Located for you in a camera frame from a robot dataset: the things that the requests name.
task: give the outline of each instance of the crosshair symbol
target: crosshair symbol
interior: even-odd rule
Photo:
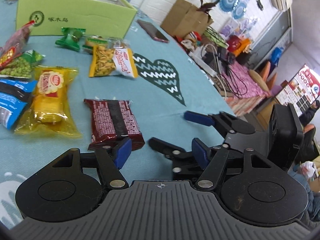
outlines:
[[[160,183],[160,184],[157,185],[157,187],[159,187],[159,188],[163,188],[163,187],[165,187],[165,186],[166,186],[166,185],[163,184],[163,183]]]

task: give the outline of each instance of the poster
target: poster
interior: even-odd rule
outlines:
[[[279,92],[276,99],[282,105],[293,104],[298,116],[300,116],[320,95],[319,87],[320,76],[304,65]]]

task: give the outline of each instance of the blue gripper pad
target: blue gripper pad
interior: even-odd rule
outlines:
[[[214,126],[213,119],[205,114],[199,114],[191,111],[186,111],[183,115],[183,118],[190,122],[199,123],[206,126]]]
[[[191,150],[200,168],[204,170],[209,164],[208,154],[211,150],[199,138],[193,138]]]
[[[124,139],[116,147],[114,147],[113,150],[115,151],[114,154],[116,154],[116,159],[114,160],[114,163],[116,167],[120,170],[127,161],[132,151],[131,139]]]

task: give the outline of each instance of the green cardboard box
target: green cardboard box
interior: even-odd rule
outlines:
[[[74,27],[124,38],[136,12],[126,0],[19,0],[16,29],[34,20],[31,35],[62,35],[61,27]]]

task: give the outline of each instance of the yellow snack package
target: yellow snack package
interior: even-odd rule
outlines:
[[[138,77],[130,48],[111,48],[94,45],[89,77],[124,75]]]
[[[81,134],[72,120],[67,91],[78,70],[63,67],[34,68],[38,81],[30,109],[20,118],[15,132],[41,132],[79,138]]]

